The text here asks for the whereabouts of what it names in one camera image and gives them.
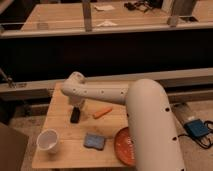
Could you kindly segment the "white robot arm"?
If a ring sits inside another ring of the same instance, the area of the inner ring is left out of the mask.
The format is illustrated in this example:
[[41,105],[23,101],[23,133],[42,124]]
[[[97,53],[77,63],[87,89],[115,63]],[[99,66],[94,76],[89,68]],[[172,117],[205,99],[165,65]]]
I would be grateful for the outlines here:
[[81,73],[73,72],[61,91],[74,106],[87,98],[126,107],[137,171],[186,171],[174,115],[160,83],[139,79],[124,84],[88,84]]

